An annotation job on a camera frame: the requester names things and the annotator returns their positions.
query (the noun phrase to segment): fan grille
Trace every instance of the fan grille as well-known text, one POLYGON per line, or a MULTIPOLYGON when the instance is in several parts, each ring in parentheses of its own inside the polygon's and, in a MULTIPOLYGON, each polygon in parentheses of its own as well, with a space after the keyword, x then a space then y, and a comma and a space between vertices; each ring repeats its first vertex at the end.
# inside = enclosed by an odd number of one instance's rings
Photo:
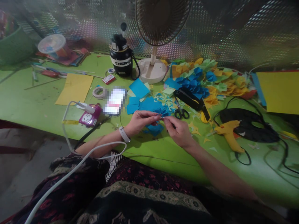
POLYGON ((172 41, 184 27, 192 0, 136 0, 137 28, 145 42, 162 46, 172 41))

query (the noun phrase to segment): black and white striped cloth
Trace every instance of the black and white striped cloth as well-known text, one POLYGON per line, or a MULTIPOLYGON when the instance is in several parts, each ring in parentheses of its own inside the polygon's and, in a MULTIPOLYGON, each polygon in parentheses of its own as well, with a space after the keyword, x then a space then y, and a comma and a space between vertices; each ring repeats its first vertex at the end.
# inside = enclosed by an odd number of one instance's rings
MULTIPOLYGON (((112 156, 117 155, 117 154, 119 154, 119 152, 111 151, 111 155, 112 155, 112 156)), ((108 173, 105 175, 106 183, 108 182, 108 180, 109 180, 110 177, 112 176, 113 172, 116 170, 117 165, 119 164, 119 162, 123 160, 123 158, 124 158, 124 157, 123 157, 122 155, 114 156, 114 157, 111 158, 109 171, 108 171, 108 173)))

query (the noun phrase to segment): perforated metal sheet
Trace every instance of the perforated metal sheet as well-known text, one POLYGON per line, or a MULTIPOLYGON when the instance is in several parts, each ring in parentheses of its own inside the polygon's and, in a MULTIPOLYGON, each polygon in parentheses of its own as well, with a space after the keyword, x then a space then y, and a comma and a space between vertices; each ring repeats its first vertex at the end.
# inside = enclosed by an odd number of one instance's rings
MULTIPOLYGON (((93 51, 108 53, 110 38, 121 33, 120 24, 125 21, 124 36, 135 56, 151 55, 152 47, 141 39, 137 30, 134 0, 17 2, 11 4, 17 5, 19 11, 12 11, 27 32, 32 30, 26 20, 44 36, 61 33, 69 44, 85 39, 93 51)), ((213 58, 219 67, 241 71, 266 62, 276 63, 277 68, 297 68, 298 8, 296 1, 194 0, 185 27, 172 42, 158 48, 158 57, 213 58)))

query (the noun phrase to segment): hand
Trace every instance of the hand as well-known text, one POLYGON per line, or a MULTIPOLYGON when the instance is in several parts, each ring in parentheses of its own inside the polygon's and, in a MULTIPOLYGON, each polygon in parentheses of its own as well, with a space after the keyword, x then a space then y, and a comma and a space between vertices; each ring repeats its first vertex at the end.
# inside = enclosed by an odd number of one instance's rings
POLYGON ((185 121, 169 116, 164 117, 164 124, 174 142, 186 151, 198 145, 192 138, 188 124, 185 121))
POLYGON ((145 125, 156 125, 156 121, 159 121, 160 119, 161 116, 159 116, 158 113, 147 110, 136 110, 131 121, 124 128, 125 133, 129 138, 133 137, 134 135, 137 135, 145 125))

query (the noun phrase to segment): clear plastic lid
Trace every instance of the clear plastic lid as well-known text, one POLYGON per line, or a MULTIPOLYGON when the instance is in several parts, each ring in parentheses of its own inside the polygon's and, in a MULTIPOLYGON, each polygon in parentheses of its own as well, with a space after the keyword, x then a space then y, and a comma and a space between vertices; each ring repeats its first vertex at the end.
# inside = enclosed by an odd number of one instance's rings
POLYGON ((44 39, 42 39, 37 48, 40 52, 44 54, 50 54, 58 51, 59 49, 63 48, 65 45, 66 40, 65 37, 61 34, 52 34, 44 39))

